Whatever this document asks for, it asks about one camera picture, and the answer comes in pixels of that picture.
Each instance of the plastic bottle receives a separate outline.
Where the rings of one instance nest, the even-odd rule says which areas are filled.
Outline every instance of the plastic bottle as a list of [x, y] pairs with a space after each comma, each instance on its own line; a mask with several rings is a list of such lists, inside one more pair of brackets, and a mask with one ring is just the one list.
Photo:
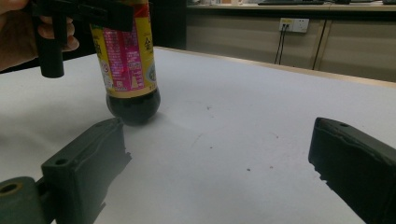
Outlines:
[[106, 86], [110, 112], [126, 125], [147, 122], [158, 110], [148, 0], [122, 0], [134, 7], [134, 29], [122, 32], [91, 26], [93, 43]]

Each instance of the pink label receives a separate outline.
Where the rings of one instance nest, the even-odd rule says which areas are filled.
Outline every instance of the pink label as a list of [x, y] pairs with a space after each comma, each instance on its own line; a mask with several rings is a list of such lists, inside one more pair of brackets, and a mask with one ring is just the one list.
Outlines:
[[135, 91], [145, 87], [134, 22], [132, 32], [103, 29], [107, 57], [116, 91]]

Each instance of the hand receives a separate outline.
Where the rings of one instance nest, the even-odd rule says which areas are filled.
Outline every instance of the hand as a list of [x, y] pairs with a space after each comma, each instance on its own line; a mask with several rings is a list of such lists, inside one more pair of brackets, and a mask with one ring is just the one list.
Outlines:
[[[0, 71], [37, 57], [32, 17], [21, 11], [28, 2], [29, 0], [0, 0]], [[38, 33], [44, 38], [53, 39], [51, 18], [41, 17], [41, 20], [44, 23], [38, 26]], [[67, 19], [65, 51], [78, 48], [74, 32], [72, 20]]]

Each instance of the electrical outlet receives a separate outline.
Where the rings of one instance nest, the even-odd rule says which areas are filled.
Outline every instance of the electrical outlet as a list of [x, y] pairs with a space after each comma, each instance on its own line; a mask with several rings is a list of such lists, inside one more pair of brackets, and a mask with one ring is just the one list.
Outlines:
[[280, 24], [279, 24], [279, 31], [285, 31], [285, 27], [283, 25], [288, 25], [289, 27], [286, 28], [286, 31], [292, 31], [293, 29], [293, 24], [294, 24], [294, 19], [292, 18], [280, 18]]
[[308, 30], [309, 19], [294, 19], [292, 32], [306, 33]]

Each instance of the screw hole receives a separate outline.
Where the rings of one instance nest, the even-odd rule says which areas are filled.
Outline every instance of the screw hole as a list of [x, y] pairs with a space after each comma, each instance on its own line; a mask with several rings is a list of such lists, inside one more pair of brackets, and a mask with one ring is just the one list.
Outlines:
[[12, 190], [16, 189], [18, 185], [16, 184], [9, 184], [5, 187], [0, 188], [0, 194], [10, 193]]
[[65, 164], [65, 163], [67, 163], [67, 160], [66, 160], [66, 159], [60, 159], [60, 160], [57, 160], [57, 161], [55, 162], [55, 164], [57, 164], [57, 165], [63, 165], [63, 164]]

